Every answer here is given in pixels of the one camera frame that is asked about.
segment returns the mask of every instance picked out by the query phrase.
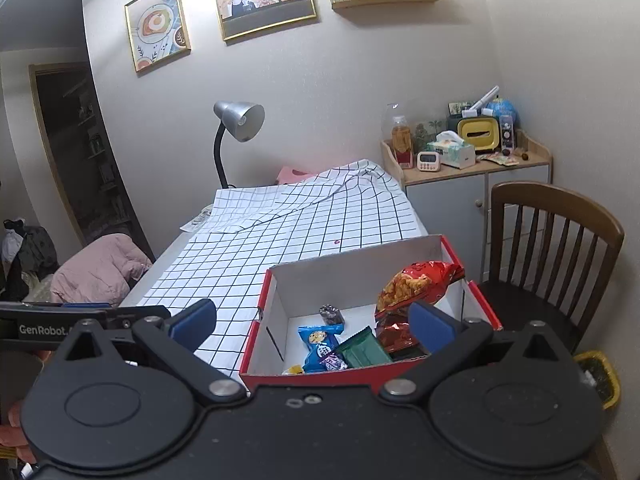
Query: wooden chair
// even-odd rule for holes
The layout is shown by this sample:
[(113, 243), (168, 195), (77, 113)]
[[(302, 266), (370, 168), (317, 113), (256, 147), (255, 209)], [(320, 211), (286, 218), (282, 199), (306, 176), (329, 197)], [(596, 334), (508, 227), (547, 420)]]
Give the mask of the wooden chair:
[[(511, 256), (507, 272), (506, 282), (500, 281), (500, 267), (502, 263), (502, 244), (504, 240), (504, 207), (507, 204), (518, 205), (513, 242), (511, 244)], [(522, 273), (517, 284), (513, 284), (513, 273), (518, 257), (518, 247), (522, 232), (522, 216), (524, 207), (533, 208), (533, 216), (527, 240)], [(525, 323), (533, 319), (540, 319), (549, 324), (567, 348), (573, 351), (584, 335), (593, 315), (596, 312), (602, 295), (609, 283), (613, 267), (616, 264), (620, 247), (625, 239), (625, 233), (620, 222), (603, 206), (576, 192), (562, 189), (548, 184), (537, 182), (507, 182), (497, 184), (492, 189), (491, 195), (492, 225), (491, 225), (491, 261), (489, 268), (489, 280), (480, 285), (485, 298), (491, 304), (495, 313), (500, 318), (506, 330), (520, 330)], [(538, 234), (538, 220), (540, 212), (546, 213), (545, 225), (542, 232), (542, 244), (535, 265), (532, 287), (525, 289), (529, 277), (529, 267), (534, 256), (536, 236)], [(564, 227), (558, 243), (558, 250), (553, 259), (553, 266), (548, 275), (544, 295), (540, 298), (537, 293), (542, 277), (545, 273), (545, 265), (552, 241), (554, 223), (556, 217), (564, 218)], [(549, 298), (555, 288), (556, 279), (561, 271), (562, 257), (567, 243), (571, 222), (578, 224), (578, 231), (574, 242), (574, 248), (566, 267), (566, 273), (559, 290), (556, 304), (549, 302)], [(574, 294), (567, 308), (562, 308), (562, 303), (569, 290), (574, 276), (580, 245), (587, 229), (593, 234), (582, 272), (578, 278)], [(582, 313), (574, 316), (576, 306), (580, 300), (585, 284), (587, 283), (598, 240), (606, 243), (604, 257), (598, 270), (593, 290), (586, 301)], [(572, 317), (578, 317), (574, 324)]]

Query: silver lamp shade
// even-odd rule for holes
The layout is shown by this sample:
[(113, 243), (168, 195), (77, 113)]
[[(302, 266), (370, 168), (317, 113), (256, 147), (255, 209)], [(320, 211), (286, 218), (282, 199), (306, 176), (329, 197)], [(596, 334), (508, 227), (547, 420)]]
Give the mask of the silver lamp shade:
[(218, 101), (213, 105), (213, 112), (240, 142), (253, 139), (264, 122), (264, 108), (254, 103)]

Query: grid patterned tablecloth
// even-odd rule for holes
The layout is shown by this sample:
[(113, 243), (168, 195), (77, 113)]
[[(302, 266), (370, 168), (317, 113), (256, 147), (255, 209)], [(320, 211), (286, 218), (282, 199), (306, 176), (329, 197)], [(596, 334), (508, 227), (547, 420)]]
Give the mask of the grid patterned tablecloth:
[(298, 184), (223, 189), (209, 220), (139, 304), (176, 314), (211, 298), (218, 322), (196, 355), (239, 379), (268, 268), (419, 235), (398, 183), (368, 160)]

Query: cabinet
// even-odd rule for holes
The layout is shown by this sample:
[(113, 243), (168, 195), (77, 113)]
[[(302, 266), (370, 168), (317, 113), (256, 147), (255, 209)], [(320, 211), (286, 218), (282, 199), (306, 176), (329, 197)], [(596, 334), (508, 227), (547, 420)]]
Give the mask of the cabinet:
[[(465, 266), (468, 280), (482, 282), (488, 273), (492, 187), (517, 180), (551, 182), (552, 158), (549, 151), (524, 133), (520, 132), (519, 136), (520, 145), (529, 153), (529, 160), (521, 161), (517, 167), (505, 168), (484, 161), (465, 170), (443, 166), (436, 173), (402, 170), (388, 144), (382, 143), (385, 170), (400, 181), (427, 231), (444, 234), (449, 239)], [(509, 247), (516, 213), (517, 206), (506, 208), (504, 242)], [(527, 214), (529, 222), (525, 218), (525, 226), (530, 225), (532, 213)]]

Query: desk lamp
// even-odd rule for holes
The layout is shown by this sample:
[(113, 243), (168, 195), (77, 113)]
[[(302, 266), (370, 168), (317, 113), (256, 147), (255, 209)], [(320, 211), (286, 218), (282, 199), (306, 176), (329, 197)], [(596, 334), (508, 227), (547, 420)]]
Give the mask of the desk lamp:
[(220, 119), (220, 126), (213, 142), (213, 160), (216, 163), (220, 185), (228, 189), (225, 170), (220, 160), (220, 143), (225, 129), (240, 142), (247, 142), (255, 137), (264, 122), (264, 108), (253, 103), (232, 103), (230, 101), (218, 101), (213, 105), (213, 112)]

